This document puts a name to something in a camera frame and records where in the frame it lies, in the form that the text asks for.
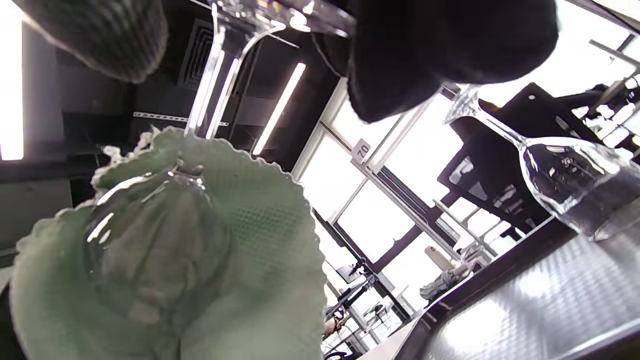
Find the person's right hand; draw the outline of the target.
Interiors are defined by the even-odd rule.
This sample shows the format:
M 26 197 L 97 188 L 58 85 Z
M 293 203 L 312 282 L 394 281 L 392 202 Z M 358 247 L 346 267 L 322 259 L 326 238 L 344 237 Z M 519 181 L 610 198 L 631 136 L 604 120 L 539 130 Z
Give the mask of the person's right hand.
M 160 0 L 16 0 L 30 25 L 89 68 L 139 84 L 155 71 L 169 28 Z M 354 35 L 313 33 L 347 78 L 366 123 L 413 109 L 445 82 L 503 84 L 539 68 L 559 39 L 553 0 L 339 0 Z

